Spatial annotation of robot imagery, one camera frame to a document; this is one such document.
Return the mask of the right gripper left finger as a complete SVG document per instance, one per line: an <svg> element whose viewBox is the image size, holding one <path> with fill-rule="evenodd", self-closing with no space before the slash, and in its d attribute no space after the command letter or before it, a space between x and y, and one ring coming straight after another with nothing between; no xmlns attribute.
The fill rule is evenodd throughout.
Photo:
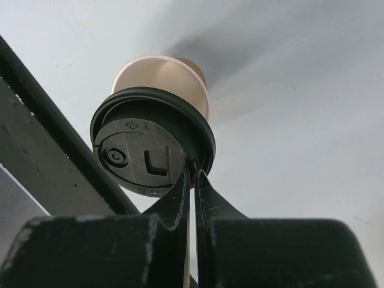
<svg viewBox="0 0 384 288"><path fill-rule="evenodd" d="M1 266L2 287L189 287L190 173L139 215L35 217Z"/></svg>

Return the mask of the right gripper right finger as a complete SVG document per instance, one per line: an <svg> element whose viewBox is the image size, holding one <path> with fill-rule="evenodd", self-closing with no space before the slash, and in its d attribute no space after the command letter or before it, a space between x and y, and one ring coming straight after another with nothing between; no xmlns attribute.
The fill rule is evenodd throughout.
<svg viewBox="0 0 384 288"><path fill-rule="evenodd" d="M355 234L341 221L248 218L194 176L200 287L376 287Z"/></svg>

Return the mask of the black plastic cup lid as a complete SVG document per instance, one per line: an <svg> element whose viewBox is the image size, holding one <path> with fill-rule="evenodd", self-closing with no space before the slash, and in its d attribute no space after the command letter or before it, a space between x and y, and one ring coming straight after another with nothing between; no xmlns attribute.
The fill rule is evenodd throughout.
<svg viewBox="0 0 384 288"><path fill-rule="evenodd" d="M186 168L209 173L216 154L214 134L203 115L158 88L113 93L95 111L90 137L108 176L147 197L163 197Z"/></svg>

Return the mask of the brown paper coffee cup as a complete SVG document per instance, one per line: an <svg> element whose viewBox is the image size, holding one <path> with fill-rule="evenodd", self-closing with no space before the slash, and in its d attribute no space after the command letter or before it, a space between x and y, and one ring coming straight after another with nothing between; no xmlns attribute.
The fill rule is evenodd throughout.
<svg viewBox="0 0 384 288"><path fill-rule="evenodd" d="M149 55L127 63L112 85L112 93L133 87L150 87L179 96L209 119L207 81L193 61L165 55Z"/></svg>

